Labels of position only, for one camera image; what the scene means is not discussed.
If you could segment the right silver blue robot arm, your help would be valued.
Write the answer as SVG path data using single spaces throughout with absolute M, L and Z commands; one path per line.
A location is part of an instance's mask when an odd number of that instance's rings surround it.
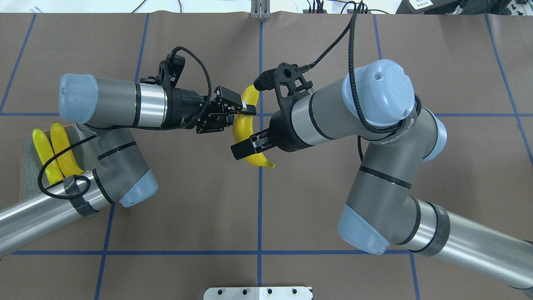
M 312 65 L 280 63 L 254 81 L 274 90 L 279 110 L 269 128 L 237 138 L 239 160 L 271 148 L 295 152 L 358 135 L 368 147 L 337 231 L 349 244 L 383 254 L 390 244 L 468 268 L 532 296 L 532 243 L 410 196 L 421 163 L 445 147 L 444 124 L 421 105 L 396 62 L 381 59 L 312 91 Z

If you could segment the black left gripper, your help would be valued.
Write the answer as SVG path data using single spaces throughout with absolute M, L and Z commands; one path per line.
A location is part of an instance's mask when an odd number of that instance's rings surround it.
M 241 95 L 218 86 L 214 94 L 200 96 L 192 90 L 171 88 L 168 101 L 166 127 L 171 129 L 196 129 L 196 133 L 217 133 L 234 123 L 234 115 L 255 116 L 255 105 L 242 102 Z

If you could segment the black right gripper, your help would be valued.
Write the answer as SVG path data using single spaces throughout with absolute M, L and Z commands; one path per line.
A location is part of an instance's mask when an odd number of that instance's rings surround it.
M 300 140 L 291 125 L 272 125 L 231 146 L 235 160 L 262 153 L 271 148 L 285 152 L 300 150 Z

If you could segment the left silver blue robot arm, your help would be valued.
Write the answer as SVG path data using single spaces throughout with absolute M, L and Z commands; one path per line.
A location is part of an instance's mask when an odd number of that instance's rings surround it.
M 32 199 L 1 212 L 1 256 L 113 203 L 131 207 L 158 190 L 130 129 L 196 128 L 197 133 L 223 131 L 234 115 L 255 115 L 256 108 L 224 87 L 200 96 L 176 87 L 179 76 L 160 74 L 139 83 L 93 75 L 66 74 L 59 91 L 60 116 L 73 121 L 82 142 L 97 157 L 97 166 L 67 175 L 51 188 L 42 186 Z

